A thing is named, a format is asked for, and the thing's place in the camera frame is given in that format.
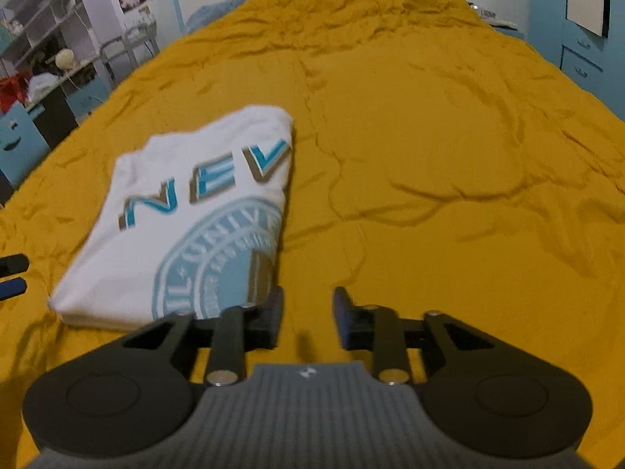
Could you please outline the white printed t-shirt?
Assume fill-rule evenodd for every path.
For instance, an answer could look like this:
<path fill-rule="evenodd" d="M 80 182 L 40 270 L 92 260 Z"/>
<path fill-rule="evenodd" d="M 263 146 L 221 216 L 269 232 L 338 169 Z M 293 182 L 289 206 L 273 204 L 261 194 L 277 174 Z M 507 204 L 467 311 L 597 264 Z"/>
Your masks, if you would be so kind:
<path fill-rule="evenodd" d="M 273 286 L 292 151 L 282 108 L 248 106 L 121 155 L 85 245 L 50 298 L 71 325 L 218 317 Z"/>

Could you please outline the blue desk with drawers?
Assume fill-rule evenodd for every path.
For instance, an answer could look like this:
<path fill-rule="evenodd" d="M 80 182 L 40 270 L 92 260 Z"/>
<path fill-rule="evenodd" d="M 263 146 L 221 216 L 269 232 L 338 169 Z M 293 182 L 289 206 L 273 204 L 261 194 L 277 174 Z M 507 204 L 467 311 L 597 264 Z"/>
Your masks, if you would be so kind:
<path fill-rule="evenodd" d="M 37 102 L 16 100 L 1 115 L 1 195 L 9 198 L 34 168 L 109 97 L 93 64 L 60 77 Z"/>

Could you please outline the red bag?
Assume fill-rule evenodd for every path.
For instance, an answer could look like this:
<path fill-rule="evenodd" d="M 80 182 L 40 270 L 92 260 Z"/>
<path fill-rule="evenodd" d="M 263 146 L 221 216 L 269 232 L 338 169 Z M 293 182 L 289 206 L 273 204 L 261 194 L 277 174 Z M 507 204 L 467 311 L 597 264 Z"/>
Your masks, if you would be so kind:
<path fill-rule="evenodd" d="M 2 113 L 8 112 L 16 102 L 22 105 L 28 103 L 31 77 L 30 73 L 20 72 L 0 79 L 0 110 Z"/>

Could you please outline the round cream lamp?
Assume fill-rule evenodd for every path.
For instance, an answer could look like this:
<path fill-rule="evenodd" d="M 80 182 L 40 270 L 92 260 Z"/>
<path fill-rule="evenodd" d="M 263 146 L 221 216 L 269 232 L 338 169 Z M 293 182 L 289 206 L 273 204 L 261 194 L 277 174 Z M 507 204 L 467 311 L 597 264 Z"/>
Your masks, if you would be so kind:
<path fill-rule="evenodd" d="M 75 54 L 70 49 L 62 49 L 55 55 L 54 63 L 64 72 L 71 71 L 76 67 Z"/>

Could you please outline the white shelf unit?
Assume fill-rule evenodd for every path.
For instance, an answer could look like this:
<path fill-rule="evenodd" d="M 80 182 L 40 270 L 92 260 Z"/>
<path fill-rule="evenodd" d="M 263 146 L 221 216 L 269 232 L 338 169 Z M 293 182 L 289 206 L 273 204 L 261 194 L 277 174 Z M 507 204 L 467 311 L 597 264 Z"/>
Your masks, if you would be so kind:
<path fill-rule="evenodd" d="M 56 72 L 55 55 L 69 49 L 78 64 L 100 58 L 86 0 L 1 0 L 1 74 Z"/>

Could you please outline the mustard yellow bedspread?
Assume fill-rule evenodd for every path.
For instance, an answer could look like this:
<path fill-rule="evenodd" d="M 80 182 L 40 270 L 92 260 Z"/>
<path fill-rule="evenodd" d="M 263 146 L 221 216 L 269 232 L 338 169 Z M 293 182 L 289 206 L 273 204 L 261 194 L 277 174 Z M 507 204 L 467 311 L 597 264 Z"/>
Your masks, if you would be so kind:
<path fill-rule="evenodd" d="M 2 253 L 31 263 L 1 307 L 3 467 L 37 453 L 31 382 L 113 339 L 48 300 L 116 159 L 253 104 L 295 123 L 272 358 L 342 357 L 338 286 L 443 311 L 579 377 L 594 409 L 580 451 L 623 460 L 623 122 L 463 0 L 247 0 L 134 72 L 2 209 Z"/>

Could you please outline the grey metal trolley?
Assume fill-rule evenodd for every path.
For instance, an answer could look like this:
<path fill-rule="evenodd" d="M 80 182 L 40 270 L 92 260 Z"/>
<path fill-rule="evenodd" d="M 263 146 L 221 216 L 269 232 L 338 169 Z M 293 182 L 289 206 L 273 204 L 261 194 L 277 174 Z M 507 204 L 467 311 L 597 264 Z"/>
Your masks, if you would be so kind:
<path fill-rule="evenodd" d="M 134 50 L 138 47 L 145 46 L 151 57 L 156 57 L 160 52 L 160 48 L 156 41 L 157 38 L 157 21 L 141 21 L 126 29 L 120 36 L 112 38 L 100 46 L 100 60 L 107 71 L 110 82 L 116 86 L 120 79 L 114 73 L 112 61 L 120 56 L 126 56 L 130 63 L 131 69 L 139 67 L 139 61 Z"/>

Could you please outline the blue pillow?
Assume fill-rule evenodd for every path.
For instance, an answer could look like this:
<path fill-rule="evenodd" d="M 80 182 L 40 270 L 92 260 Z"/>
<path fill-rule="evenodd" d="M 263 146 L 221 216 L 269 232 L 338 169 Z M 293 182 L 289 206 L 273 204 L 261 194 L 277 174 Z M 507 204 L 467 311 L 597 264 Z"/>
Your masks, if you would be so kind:
<path fill-rule="evenodd" d="M 184 33 L 186 35 L 195 33 L 196 31 L 206 27 L 210 23 L 226 16 L 234 11 L 238 6 L 247 0 L 223 0 L 217 3 L 211 3 L 201 6 L 186 21 Z"/>

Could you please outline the blue white wardrobe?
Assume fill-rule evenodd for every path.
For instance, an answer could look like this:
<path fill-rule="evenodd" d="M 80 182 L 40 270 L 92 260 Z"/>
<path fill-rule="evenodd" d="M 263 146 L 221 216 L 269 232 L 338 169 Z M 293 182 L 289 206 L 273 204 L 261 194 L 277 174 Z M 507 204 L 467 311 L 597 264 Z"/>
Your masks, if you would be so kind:
<path fill-rule="evenodd" d="M 528 41 L 624 116 L 624 0 L 530 0 Z"/>

